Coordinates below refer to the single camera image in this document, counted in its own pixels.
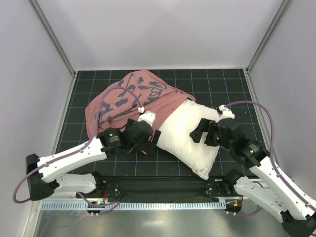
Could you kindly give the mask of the white pillow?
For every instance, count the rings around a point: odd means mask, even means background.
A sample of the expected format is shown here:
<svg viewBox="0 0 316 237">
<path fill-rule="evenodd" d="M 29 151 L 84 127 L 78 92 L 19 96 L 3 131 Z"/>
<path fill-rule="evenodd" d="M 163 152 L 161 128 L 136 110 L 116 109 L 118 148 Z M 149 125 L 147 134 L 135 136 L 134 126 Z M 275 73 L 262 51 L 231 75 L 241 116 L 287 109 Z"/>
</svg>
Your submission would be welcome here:
<svg viewBox="0 0 316 237">
<path fill-rule="evenodd" d="M 190 137 L 190 133 L 197 128 L 201 119 L 218 121 L 219 115 L 215 109 L 187 99 L 160 127 L 161 135 L 157 146 L 176 156 L 194 174 L 207 180 L 219 147 L 205 145 L 206 134 L 202 135 L 198 143 Z"/>
</svg>

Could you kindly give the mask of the red cartoon print pillowcase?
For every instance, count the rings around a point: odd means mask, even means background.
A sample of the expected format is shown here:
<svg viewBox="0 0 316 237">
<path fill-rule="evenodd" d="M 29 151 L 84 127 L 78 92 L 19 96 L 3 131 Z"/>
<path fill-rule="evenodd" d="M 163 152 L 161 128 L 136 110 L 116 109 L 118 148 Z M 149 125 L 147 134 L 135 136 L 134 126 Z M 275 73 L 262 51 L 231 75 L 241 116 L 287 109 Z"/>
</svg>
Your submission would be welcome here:
<svg viewBox="0 0 316 237">
<path fill-rule="evenodd" d="M 129 73 L 123 79 L 111 84 L 96 96 L 85 108 L 88 138 L 95 136 L 94 129 L 99 119 L 98 133 L 106 128 L 123 127 L 129 118 L 139 118 L 139 103 L 146 111 L 156 114 L 153 130 L 159 130 L 164 121 L 186 99 L 195 97 L 177 89 L 147 70 Z"/>
</svg>

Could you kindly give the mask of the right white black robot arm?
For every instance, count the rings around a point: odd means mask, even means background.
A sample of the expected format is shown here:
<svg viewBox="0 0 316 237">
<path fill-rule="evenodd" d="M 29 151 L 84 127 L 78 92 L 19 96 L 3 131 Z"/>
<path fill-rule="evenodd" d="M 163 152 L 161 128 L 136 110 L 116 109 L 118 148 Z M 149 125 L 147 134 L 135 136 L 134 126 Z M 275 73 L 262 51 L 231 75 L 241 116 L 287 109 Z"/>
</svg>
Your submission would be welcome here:
<svg viewBox="0 0 316 237">
<path fill-rule="evenodd" d="M 248 139 L 232 118 L 219 122 L 203 118 L 190 133 L 195 143 L 220 147 L 268 187 L 265 190 L 233 169 L 223 178 L 223 192 L 247 197 L 281 222 L 291 237 L 316 235 L 316 201 L 305 194 L 276 164 L 260 142 Z"/>
</svg>

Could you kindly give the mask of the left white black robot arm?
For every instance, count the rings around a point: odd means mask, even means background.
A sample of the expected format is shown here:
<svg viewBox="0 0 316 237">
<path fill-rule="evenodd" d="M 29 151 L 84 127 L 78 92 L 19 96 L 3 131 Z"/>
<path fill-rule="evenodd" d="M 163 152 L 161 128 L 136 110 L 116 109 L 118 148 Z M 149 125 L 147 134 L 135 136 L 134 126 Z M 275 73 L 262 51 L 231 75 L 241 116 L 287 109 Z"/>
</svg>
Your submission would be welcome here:
<svg viewBox="0 0 316 237">
<path fill-rule="evenodd" d="M 99 174 L 72 175 L 69 172 L 131 151 L 150 154 L 156 148 L 160 135 L 161 131 L 153 130 L 145 120 L 129 119 L 124 131 L 107 128 L 85 143 L 60 153 L 47 157 L 28 155 L 26 174 L 30 199 L 42 200 L 63 191 L 99 198 L 105 190 Z"/>
</svg>

